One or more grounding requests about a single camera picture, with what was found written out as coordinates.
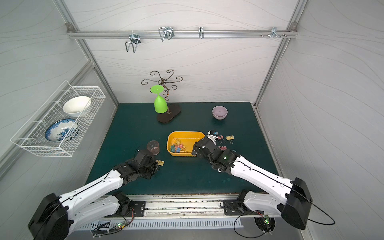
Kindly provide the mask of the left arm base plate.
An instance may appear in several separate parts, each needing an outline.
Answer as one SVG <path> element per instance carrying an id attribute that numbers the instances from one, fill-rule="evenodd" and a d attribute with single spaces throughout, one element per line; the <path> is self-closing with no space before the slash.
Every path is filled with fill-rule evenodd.
<path id="1" fill-rule="evenodd" d="M 146 202 L 145 201 L 130 201 L 122 204 L 116 213 L 107 215 L 106 217 L 129 217 L 134 218 L 143 217 L 145 213 Z"/>

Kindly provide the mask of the yellow plastic storage box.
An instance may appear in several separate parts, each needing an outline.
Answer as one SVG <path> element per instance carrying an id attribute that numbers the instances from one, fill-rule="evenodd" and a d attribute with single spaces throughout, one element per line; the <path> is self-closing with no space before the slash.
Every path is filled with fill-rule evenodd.
<path id="1" fill-rule="evenodd" d="M 173 157 L 194 157 L 193 147 L 196 142 L 205 137 L 202 132 L 175 131 L 169 134 L 167 151 Z"/>

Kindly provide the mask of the yellow binder clip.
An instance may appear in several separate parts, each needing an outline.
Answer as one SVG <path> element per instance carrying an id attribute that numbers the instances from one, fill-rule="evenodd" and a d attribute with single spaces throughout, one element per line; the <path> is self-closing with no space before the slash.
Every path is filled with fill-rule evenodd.
<path id="1" fill-rule="evenodd" d="M 162 167 L 164 165 L 164 161 L 156 160 L 157 167 Z"/>
<path id="2" fill-rule="evenodd" d="M 229 141 L 229 143 L 232 145 L 234 142 L 233 142 L 233 140 L 234 140 L 235 138 L 234 138 L 234 136 L 226 136 L 226 140 L 227 141 Z"/>

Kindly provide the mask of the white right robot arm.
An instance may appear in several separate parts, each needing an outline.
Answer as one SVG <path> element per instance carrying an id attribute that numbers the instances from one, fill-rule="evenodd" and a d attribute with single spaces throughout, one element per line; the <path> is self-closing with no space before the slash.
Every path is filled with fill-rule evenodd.
<path id="1" fill-rule="evenodd" d="M 275 175 L 231 149 L 221 150 L 208 137 L 195 142 L 192 155 L 207 160 L 218 172 L 243 179 L 271 196 L 270 199 L 261 198 L 252 191 L 243 191 L 239 202 L 247 210 L 270 211 L 299 230 L 307 227 L 313 200 L 304 180 Z"/>

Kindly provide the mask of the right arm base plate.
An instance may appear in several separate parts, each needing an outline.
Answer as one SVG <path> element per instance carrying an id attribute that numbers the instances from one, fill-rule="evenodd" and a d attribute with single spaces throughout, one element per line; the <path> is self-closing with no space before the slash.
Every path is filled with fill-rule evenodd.
<path id="1" fill-rule="evenodd" d="M 240 216 L 240 215 L 256 215 L 263 216 L 264 211 L 252 211 L 248 209 L 243 203 L 236 200 L 222 200 L 220 207 L 224 210 L 225 216 Z"/>

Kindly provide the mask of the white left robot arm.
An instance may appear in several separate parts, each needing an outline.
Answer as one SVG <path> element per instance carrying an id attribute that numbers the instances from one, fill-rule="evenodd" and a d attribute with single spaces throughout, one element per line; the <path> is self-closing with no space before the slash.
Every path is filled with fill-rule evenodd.
<path id="1" fill-rule="evenodd" d="M 44 197 L 31 218 L 28 229 L 35 240 L 64 240 L 75 230 L 99 218 L 124 217 L 134 207 L 118 189 L 139 178 L 149 180 L 164 162 L 148 150 L 140 150 L 130 160 L 76 190 Z"/>

